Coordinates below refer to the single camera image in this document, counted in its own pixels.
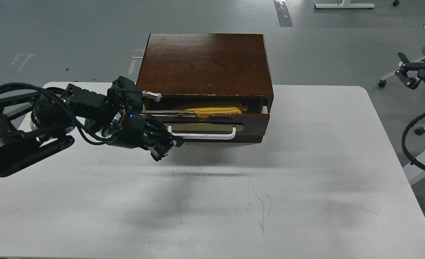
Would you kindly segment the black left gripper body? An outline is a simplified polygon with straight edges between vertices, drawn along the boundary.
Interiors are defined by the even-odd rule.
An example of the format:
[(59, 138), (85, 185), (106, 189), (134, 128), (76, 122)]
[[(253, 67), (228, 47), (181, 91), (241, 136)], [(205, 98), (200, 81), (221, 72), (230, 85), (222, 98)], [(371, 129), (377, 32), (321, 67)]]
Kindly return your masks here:
[(156, 142), (144, 133), (143, 118), (155, 118), (142, 112), (144, 98), (160, 101), (162, 95), (139, 90), (134, 81), (119, 76), (107, 89), (103, 100), (97, 101), (100, 110), (92, 118), (86, 117), (85, 127), (99, 134), (107, 145), (146, 149), (147, 143)]

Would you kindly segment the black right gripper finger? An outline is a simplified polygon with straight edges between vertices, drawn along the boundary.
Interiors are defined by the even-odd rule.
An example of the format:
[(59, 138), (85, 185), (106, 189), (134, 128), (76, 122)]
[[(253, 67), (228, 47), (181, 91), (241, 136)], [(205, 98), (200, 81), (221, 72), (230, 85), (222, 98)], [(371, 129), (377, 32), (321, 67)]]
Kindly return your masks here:
[(408, 87), (411, 90), (415, 90), (420, 85), (421, 79), (409, 77), (408, 72), (408, 69), (398, 69), (395, 71), (395, 75), (398, 77), (401, 83), (405, 85), (405, 87)]
[(400, 66), (402, 71), (419, 71), (420, 69), (425, 69), (425, 60), (411, 62), (402, 52), (398, 52), (398, 57), (402, 63)]

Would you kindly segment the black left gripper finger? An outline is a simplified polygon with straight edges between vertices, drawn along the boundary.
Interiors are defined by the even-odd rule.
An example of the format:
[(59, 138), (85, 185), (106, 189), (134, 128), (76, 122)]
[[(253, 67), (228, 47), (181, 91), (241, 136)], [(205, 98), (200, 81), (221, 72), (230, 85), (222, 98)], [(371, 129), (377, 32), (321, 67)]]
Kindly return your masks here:
[(156, 120), (156, 118), (143, 118), (144, 120), (144, 133), (150, 140), (154, 140), (157, 144), (163, 146), (176, 146), (183, 145), (184, 140), (182, 137), (174, 136), (170, 133), (166, 126)]
[(150, 155), (155, 161), (160, 161), (166, 157), (170, 150), (176, 145), (175, 140), (169, 140), (157, 143), (147, 143), (146, 149), (150, 151)]

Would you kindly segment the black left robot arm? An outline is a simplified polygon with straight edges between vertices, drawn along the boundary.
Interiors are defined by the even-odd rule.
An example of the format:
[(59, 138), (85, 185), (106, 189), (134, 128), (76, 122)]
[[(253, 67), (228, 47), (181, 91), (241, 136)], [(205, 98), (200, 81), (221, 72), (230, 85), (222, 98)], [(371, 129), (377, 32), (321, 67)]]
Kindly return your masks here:
[(105, 94), (72, 83), (66, 88), (0, 85), (0, 178), (71, 147), (73, 130), (88, 144), (143, 149), (161, 160), (184, 141), (143, 111), (145, 98), (160, 101), (162, 95), (138, 90), (122, 76)]

